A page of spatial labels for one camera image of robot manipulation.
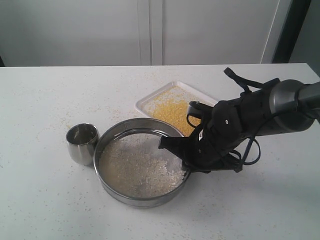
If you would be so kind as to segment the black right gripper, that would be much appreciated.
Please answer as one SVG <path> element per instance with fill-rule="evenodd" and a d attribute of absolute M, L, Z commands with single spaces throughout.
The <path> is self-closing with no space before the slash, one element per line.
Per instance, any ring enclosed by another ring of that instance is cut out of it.
<path fill-rule="evenodd" d="M 191 173 L 232 170 L 236 173 L 243 166 L 256 164 L 247 161 L 257 136 L 267 134 L 271 122 L 269 96 L 244 94 L 232 100 L 221 100 L 211 107 L 198 103 L 200 124 L 189 137 L 162 136 L 158 148 L 166 149 L 182 162 L 181 169 Z"/>

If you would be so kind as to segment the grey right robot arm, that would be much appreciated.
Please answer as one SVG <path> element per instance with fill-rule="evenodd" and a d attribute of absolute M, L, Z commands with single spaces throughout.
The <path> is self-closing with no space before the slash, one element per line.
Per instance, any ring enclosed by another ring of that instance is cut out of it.
<path fill-rule="evenodd" d="M 302 132 L 320 119 L 320 85 L 275 81 L 212 107 L 192 101 L 188 115 L 200 119 L 190 136 L 162 137 L 158 147 L 192 172 L 240 172 L 257 137 Z"/>

